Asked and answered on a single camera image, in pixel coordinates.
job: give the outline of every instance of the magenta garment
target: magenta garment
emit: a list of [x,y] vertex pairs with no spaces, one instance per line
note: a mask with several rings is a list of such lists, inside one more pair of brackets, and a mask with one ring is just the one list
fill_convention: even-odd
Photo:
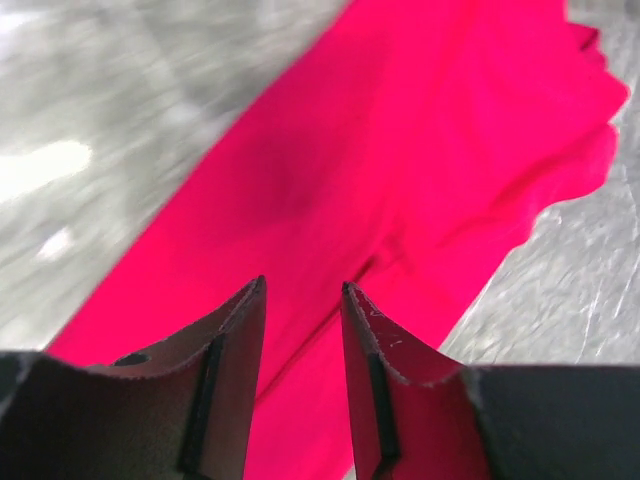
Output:
[[269,285],[246,478],[352,462],[356,280],[437,347],[548,205],[592,192],[628,92],[560,0],[355,0],[202,159],[50,352],[108,363]]

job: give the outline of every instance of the pink fabric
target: pink fabric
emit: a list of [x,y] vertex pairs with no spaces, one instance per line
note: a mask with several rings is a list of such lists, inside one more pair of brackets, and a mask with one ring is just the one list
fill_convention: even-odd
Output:
[[559,0],[355,0],[205,156],[52,345],[108,363],[269,284],[246,478],[351,463],[356,280],[437,347],[548,205],[603,184],[627,98]]

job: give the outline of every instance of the gray metal surface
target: gray metal surface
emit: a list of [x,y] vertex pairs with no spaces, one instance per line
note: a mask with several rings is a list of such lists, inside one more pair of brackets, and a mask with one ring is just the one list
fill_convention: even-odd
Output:
[[[0,0],[0,348],[42,348],[199,156],[342,0]],[[574,2],[640,75],[635,2]],[[445,345],[462,360],[640,359],[640,119],[595,195],[545,212]]]

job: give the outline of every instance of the pink cloth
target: pink cloth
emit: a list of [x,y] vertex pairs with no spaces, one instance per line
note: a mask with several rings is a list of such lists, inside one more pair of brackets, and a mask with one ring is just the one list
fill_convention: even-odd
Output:
[[269,284],[246,478],[352,462],[356,280],[437,347],[548,205],[603,184],[627,89],[560,0],[355,0],[242,116],[52,345],[108,363]]

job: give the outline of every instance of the stainless steel surface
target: stainless steel surface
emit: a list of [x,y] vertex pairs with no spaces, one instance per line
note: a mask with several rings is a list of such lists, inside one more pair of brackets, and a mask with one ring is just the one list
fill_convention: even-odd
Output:
[[0,348],[42,348],[342,0],[0,0]]
[[[50,341],[342,3],[0,0],[0,348]],[[604,29],[612,69],[632,88],[639,4],[582,0],[572,12]],[[606,187],[540,217],[447,353],[640,360],[639,102],[617,119],[620,155]]]

